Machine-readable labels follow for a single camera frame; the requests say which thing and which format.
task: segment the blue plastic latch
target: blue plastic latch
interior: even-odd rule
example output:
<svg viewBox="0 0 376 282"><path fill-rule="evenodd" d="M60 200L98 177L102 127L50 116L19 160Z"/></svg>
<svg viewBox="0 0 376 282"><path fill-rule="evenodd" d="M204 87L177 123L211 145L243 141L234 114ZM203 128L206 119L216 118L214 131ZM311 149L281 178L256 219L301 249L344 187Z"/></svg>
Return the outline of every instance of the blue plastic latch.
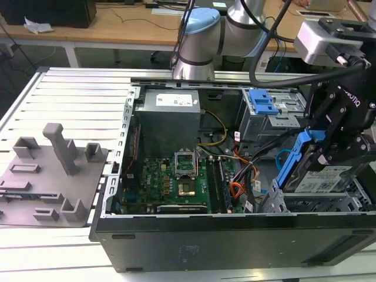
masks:
<svg viewBox="0 0 376 282"><path fill-rule="evenodd" d="M272 98L265 89L250 89L249 99L257 115L277 115L279 111L274 107Z"/></svg>
<svg viewBox="0 0 376 282"><path fill-rule="evenodd" d="M303 156L303 153L302 153L303 146L312 140L314 143L321 143L324 139L325 139L325 130L307 130L306 129L305 131L299 133L296 139L294 148L292 149L280 173L277 176L277 183L280 188L285 182L287 176L292 171L294 165L301 160Z"/></svg>

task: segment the ram slot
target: ram slot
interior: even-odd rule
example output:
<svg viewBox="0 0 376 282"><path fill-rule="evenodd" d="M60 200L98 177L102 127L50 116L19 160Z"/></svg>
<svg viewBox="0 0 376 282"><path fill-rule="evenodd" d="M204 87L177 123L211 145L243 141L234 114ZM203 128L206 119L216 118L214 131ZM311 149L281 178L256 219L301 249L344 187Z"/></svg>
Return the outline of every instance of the ram slot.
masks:
<svg viewBox="0 0 376 282"><path fill-rule="evenodd" d="M206 162L207 187L209 188L212 213L227 213L223 195L223 175L221 177L221 172L219 161Z"/></svg>

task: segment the red wire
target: red wire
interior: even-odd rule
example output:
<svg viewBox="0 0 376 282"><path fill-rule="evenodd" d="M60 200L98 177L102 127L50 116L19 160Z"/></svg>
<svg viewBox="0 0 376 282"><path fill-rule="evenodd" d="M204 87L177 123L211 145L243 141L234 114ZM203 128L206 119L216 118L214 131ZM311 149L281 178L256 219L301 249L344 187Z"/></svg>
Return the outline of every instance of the red wire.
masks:
<svg viewBox="0 0 376 282"><path fill-rule="evenodd" d="M130 169L130 167L132 166L132 164L135 162L135 159L136 159L136 142L137 142L137 133L139 131L139 128L136 127L136 130L135 130L135 138L133 140L134 144L133 144L133 159L132 161L129 163L129 166L127 167L126 171L124 172L124 174L126 174L128 172L128 170Z"/></svg>

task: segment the wooden table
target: wooden table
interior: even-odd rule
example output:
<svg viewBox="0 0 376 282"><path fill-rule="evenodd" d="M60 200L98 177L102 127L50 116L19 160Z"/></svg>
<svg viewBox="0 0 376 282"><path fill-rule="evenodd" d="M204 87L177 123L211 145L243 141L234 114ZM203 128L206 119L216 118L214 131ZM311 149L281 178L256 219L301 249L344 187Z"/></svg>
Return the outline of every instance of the wooden table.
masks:
<svg viewBox="0 0 376 282"><path fill-rule="evenodd" d="M360 3L365 11L369 3ZM282 0L266 0L264 13L266 16L276 17L283 5ZM283 18L278 34L295 38L301 23L306 16L296 15L296 10L304 10L292 4L288 13ZM356 19L347 9L336 13L336 17L344 19ZM70 66L80 67L76 48L109 48L109 49L134 49L150 51L172 51L177 38L177 28L181 16L155 15L151 9L144 6L132 8L106 8L106 5L97 6L97 15L87 29L67 28L53 26L54 31L35 35L23 26L7 25L4 19L1 22L4 28L20 45L61 46L65 48ZM0 29L0 44L12 44L12 41ZM286 45L286 57L297 57L293 44ZM267 62L277 49L275 41L270 42L267 50L259 61L258 71L265 71Z"/></svg>
<svg viewBox="0 0 376 282"><path fill-rule="evenodd" d="M265 16L273 16L274 18L276 18L282 6L283 6L282 0L266 0L265 7L264 7ZM371 6L371 3L359 2L359 6L362 7L363 11L367 14ZM297 6L296 4L291 4L288 9L288 12L286 12L285 16L283 17L282 21L280 22L278 26L277 33L279 35L287 37L287 38L295 38L298 35L300 26L304 21L319 19L319 17L314 17L314 16L302 16L298 14L297 11L307 11L307 10L303 7ZM355 15L351 12L351 10L348 7L346 7L341 12L328 12L328 13L338 19L347 19L347 20L352 20L352 21L357 20ZM270 20L268 22L268 26L271 27L273 22L274 22L273 20ZM286 53L284 53L284 44L281 43L280 45L282 46L282 48L280 48L280 51L278 52L276 56L284 55L284 57L286 58L298 58L299 57L292 43L286 43ZM267 64L270 58L274 55L276 50L277 50L277 43L275 40L273 40L269 43L266 51L261 56L261 59L259 60L256 71L265 72Z"/></svg>

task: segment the black computer case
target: black computer case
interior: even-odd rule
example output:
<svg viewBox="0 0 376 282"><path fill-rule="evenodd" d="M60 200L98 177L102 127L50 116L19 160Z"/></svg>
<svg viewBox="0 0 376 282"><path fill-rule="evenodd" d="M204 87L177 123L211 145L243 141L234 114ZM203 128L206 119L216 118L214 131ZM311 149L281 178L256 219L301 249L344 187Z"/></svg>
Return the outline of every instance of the black computer case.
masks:
<svg viewBox="0 0 376 282"><path fill-rule="evenodd" d="M25 17L40 24L88 28L96 15L94 0L1 0L8 25L23 25Z"/></svg>

